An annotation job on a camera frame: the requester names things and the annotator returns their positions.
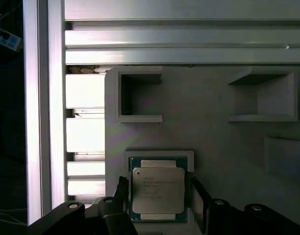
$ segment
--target processor chip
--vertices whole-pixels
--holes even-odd
[[[134,213],[180,214],[184,212],[185,171],[183,168],[134,168],[132,186]]]

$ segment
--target rectangular slot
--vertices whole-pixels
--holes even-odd
[[[266,137],[266,171],[300,182],[300,141]]]
[[[155,99],[145,99],[155,85],[161,83],[160,74],[121,75],[121,112],[124,116],[151,116],[155,109]]]
[[[296,76],[290,71],[247,69],[229,78],[228,84],[234,85],[229,121],[297,121]]]
[[[110,85],[105,90],[114,94],[116,122],[162,122],[156,110],[159,105],[155,99],[147,99],[149,95],[155,97],[151,92],[161,83],[161,73],[161,67],[136,66],[115,67],[106,73]]]
[[[72,161],[75,162],[104,162],[105,152],[77,152],[74,153]]]
[[[99,109],[72,109],[73,118],[98,118],[104,119],[104,108]]]

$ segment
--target aluminum profile frame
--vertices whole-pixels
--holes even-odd
[[[68,49],[66,64],[300,64],[300,48]]]
[[[28,224],[52,209],[47,3],[23,4]]]
[[[52,208],[67,201],[64,1],[49,0],[49,81]]]
[[[72,48],[210,47],[291,48],[300,47],[300,29],[268,27],[201,28],[174,26],[79,26],[65,31],[65,44]]]
[[[300,20],[300,0],[65,0],[65,6],[68,21]]]

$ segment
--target bolt head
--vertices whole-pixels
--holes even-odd
[[[68,207],[71,208],[71,209],[73,209],[73,208],[78,207],[78,205],[76,203],[73,203],[73,204],[70,204]]]
[[[256,205],[253,205],[251,208],[257,212],[262,210],[260,206],[256,206]]]
[[[222,201],[222,200],[216,200],[215,203],[218,204],[218,205],[223,205],[224,201]]]

